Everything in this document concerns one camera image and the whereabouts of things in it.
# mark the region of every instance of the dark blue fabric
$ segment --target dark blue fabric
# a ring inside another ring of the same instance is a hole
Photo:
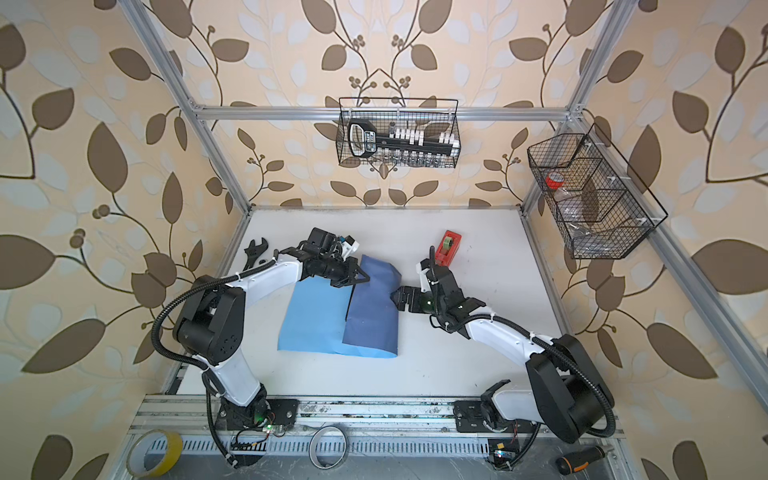
[[[362,256],[360,267],[371,281],[355,285],[342,342],[397,355],[398,311],[389,295],[400,287],[400,272],[367,255]]]

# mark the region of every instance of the wire basket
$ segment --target wire basket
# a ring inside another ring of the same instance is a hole
[[[445,98],[342,97],[339,164],[455,168],[462,149],[457,109],[458,100]]]
[[[621,152],[627,173],[617,173],[598,147],[597,138],[605,136],[593,133],[594,126],[586,134],[560,134],[532,145],[528,163],[572,257],[619,260],[668,215]],[[632,190],[648,193],[658,212],[644,207]]]

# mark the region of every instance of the blue cloth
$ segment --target blue cloth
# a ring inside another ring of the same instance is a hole
[[[385,350],[342,343],[351,295],[351,286],[335,288],[330,286],[330,280],[319,276],[298,282],[293,288],[293,296],[280,329],[277,349],[371,358],[395,357],[396,353]]]
[[[355,285],[342,342],[397,355],[398,311],[389,296],[400,286],[400,272],[391,263],[367,255],[360,268],[371,277]]]

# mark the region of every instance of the yellow tape roll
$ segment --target yellow tape roll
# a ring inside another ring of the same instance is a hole
[[[167,449],[160,463],[147,470],[144,467],[144,457],[152,446],[152,443],[165,437]],[[143,434],[136,443],[131,446],[128,452],[128,458],[125,461],[125,468],[128,473],[134,477],[159,477],[171,469],[181,457],[181,449],[184,443],[181,441],[181,435],[176,432],[166,432],[165,430],[151,430]]]

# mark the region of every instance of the black and orange screwdriver handle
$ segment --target black and orange screwdriver handle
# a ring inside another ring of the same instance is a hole
[[[605,458],[606,454],[612,449],[613,447],[589,447],[580,452],[571,452],[556,459],[554,465],[558,467],[561,475],[570,475],[571,473],[584,470],[590,463]]]

